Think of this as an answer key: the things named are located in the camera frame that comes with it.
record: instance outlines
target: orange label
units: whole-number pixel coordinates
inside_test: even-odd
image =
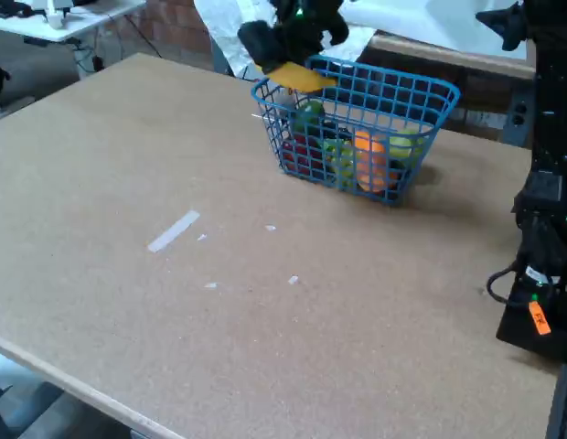
[[[550,325],[548,325],[548,320],[546,320],[546,316],[543,314],[543,309],[541,309],[539,303],[535,301],[530,302],[530,314],[536,329],[538,329],[538,334],[541,336],[550,334]]]

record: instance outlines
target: orange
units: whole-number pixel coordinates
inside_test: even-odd
[[[387,178],[387,156],[383,143],[377,137],[371,138],[366,131],[356,131],[353,145],[357,148],[358,185],[367,192],[387,189],[390,181]],[[399,174],[391,172],[390,178],[397,180]]]

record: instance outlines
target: white tape strip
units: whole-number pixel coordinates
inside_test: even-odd
[[[150,252],[157,253],[163,250],[167,244],[177,238],[184,230],[194,224],[200,218],[200,214],[195,210],[190,210],[189,213],[180,218],[176,223],[162,233],[159,238],[147,246]]]

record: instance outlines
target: cork board table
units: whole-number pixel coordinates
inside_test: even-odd
[[[254,112],[137,56],[0,121],[0,351],[154,438],[543,437],[553,370],[483,290],[529,154],[441,133],[388,209],[278,172]]]

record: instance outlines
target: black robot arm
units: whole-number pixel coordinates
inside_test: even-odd
[[[476,18],[503,37],[503,49],[529,38],[537,50],[531,168],[513,207],[521,244],[516,260],[487,283],[507,305],[497,337],[567,363],[567,0],[525,0]],[[510,272],[515,282],[503,298],[492,284]],[[551,332],[542,333],[530,303]]]
[[[264,73],[285,62],[304,65],[324,48],[324,32],[330,32],[333,45],[348,38],[348,26],[338,9],[343,0],[270,0],[275,7],[277,23],[269,27],[264,21],[241,26],[238,36],[251,58]]]

